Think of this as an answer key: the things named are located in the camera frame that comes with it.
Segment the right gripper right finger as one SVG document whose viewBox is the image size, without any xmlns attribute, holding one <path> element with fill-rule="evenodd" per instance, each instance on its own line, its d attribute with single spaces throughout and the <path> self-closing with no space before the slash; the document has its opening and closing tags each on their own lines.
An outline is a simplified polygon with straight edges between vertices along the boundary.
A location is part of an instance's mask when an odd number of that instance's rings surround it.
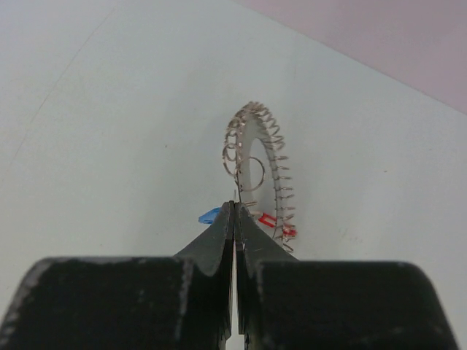
<svg viewBox="0 0 467 350">
<path fill-rule="evenodd" d="M 298 260 L 235 206 L 246 349 L 456 349 L 435 288 L 398 261 Z"/>
</svg>

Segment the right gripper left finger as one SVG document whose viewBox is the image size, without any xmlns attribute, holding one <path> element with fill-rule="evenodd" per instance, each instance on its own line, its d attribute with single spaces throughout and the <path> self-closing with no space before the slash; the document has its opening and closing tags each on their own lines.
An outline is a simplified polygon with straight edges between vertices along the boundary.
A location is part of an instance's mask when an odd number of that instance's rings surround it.
<svg viewBox="0 0 467 350">
<path fill-rule="evenodd" d="M 23 277 L 3 349 L 224 349 L 234 205 L 170 257 L 48 257 Z"/>
</svg>

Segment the key with blue tag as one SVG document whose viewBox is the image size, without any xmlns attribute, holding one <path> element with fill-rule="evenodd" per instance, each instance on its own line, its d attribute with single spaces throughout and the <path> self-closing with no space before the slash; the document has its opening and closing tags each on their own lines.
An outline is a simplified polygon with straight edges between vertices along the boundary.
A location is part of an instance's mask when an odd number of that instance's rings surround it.
<svg viewBox="0 0 467 350">
<path fill-rule="evenodd" d="M 217 215 L 220 213 L 220 210 L 220 207 L 210 209 L 198 218 L 198 222 L 205 225 L 211 225 L 215 221 Z"/>
</svg>

